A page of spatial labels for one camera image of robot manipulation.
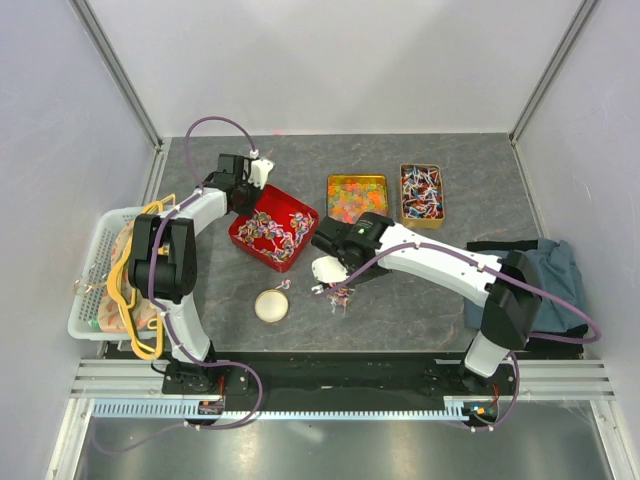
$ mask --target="red container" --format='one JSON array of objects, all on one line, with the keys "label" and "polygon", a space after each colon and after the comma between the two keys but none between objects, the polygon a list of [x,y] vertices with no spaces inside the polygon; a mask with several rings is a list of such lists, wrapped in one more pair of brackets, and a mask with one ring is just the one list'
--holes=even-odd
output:
[{"label": "red container", "polygon": [[249,255],[257,258],[261,262],[267,264],[274,270],[280,273],[284,273],[288,271],[293,262],[296,261],[296,258],[300,255],[300,252],[304,249],[304,247],[309,243],[311,237],[313,236],[313,232],[318,227],[318,223],[320,217],[318,216],[318,212],[316,212],[313,208],[305,205],[301,201],[293,198],[291,195],[286,194],[282,190],[274,187],[273,185],[267,185],[264,187],[264,192],[260,197],[260,200],[256,204],[256,210],[259,212],[265,212],[271,216],[271,219],[276,223],[282,225],[282,229],[285,232],[292,232],[295,235],[295,229],[290,225],[291,222],[291,214],[295,214],[297,212],[302,213],[303,215],[309,214],[311,218],[313,218],[313,225],[309,229],[309,232],[302,238],[300,244],[294,249],[293,254],[289,257],[288,260],[282,263],[278,263],[275,260],[272,260],[265,254],[261,253],[260,250],[265,248],[271,252],[274,251],[273,243],[271,240],[267,240],[264,236],[261,238],[256,238],[253,241],[253,246],[244,243],[242,240],[239,240],[235,237],[238,233],[238,229],[242,227],[247,220],[250,220],[250,217],[239,216],[235,219],[235,221],[229,227],[229,237],[231,237],[231,242],[244,250]]}]

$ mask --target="white wall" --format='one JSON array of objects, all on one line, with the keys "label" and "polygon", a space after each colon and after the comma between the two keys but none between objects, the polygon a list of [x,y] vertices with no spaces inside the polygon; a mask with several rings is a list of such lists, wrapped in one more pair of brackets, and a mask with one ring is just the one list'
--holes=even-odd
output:
[{"label": "white wall", "polygon": [[78,366],[71,286],[151,146],[65,0],[0,2],[0,476],[44,478]]},{"label": "white wall", "polygon": [[91,4],[160,133],[182,136],[211,114],[267,135],[506,132],[579,0]]},{"label": "white wall", "polygon": [[640,3],[600,2],[525,130],[521,152],[552,238],[575,248],[594,346],[640,446]]}]

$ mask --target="gray floor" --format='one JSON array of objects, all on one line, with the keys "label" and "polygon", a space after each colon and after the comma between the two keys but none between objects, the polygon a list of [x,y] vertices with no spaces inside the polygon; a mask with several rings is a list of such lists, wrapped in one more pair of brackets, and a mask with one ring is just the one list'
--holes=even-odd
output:
[{"label": "gray floor", "polygon": [[[333,135],[257,137],[262,155],[276,163],[270,183],[326,214],[326,180],[332,173],[387,176],[393,218],[399,210],[402,163],[442,167],[447,218],[440,230],[420,233],[464,247],[473,240],[536,237],[534,220],[506,134]],[[190,194],[182,139],[174,139],[160,195]],[[195,138],[192,152],[204,177],[219,153],[247,154],[242,137]],[[322,256],[308,246],[293,268],[279,274],[233,246],[227,230],[235,215],[198,236],[194,293],[203,327],[219,350],[465,350],[462,298],[437,285],[393,273],[359,285],[346,313],[332,313],[313,298],[311,262]],[[284,278],[291,308],[277,324],[253,312],[255,298]]]},{"label": "gray floor", "polygon": [[[96,438],[124,448],[172,422],[100,420]],[[86,446],[76,478],[612,479],[594,432],[588,404],[519,403],[495,432],[476,434],[436,422],[258,421],[221,432],[178,429],[115,457]]]}]

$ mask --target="white basket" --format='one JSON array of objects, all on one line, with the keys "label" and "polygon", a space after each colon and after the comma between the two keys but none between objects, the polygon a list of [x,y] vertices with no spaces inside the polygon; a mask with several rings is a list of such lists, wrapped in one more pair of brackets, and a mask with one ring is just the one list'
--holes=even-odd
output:
[{"label": "white basket", "polygon": [[[121,208],[105,213],[93,234],[91,249],[82,270],[81,283],[100,283],[100,278],[111,270],[111,249],[120,231],[127,223],[136,218],[142,207]],[[98,306],[104,290],[107,287],[93,288],[84,295],[76,295],[69,315],[67,329],[73,338],[83,340],[129,340],[129,335],[123,333],[107,333],[98,327],[92,327],[91,322],[98,316]],[[141,330],[141,339],[153,338],[155,330]]]}]

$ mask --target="blue towel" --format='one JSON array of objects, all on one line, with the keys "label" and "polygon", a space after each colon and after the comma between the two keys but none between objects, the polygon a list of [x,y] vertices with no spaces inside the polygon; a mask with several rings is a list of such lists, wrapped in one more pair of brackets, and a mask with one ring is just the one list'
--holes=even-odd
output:
[{"label": "blue towel", "polygon": [[[482,253],[505,258],[508,252],[486,251]],[[538,240],[537,249],[527,250],[524,254],[538,275],[543,290],[560,297],[580,310],[586,309],[587,302],[582,286],[582,274],[576,266],[573,251],[567,242],[556,243],[553,240],[541,238]],[[467,299],[464,301],[464,306],[467,326],[480,329],[482,308]],[[584,321],[580,317],[550,300],[543,299],[538,315],[533,322],[533,331],[564,333],[580,325],[584,325]]]}]

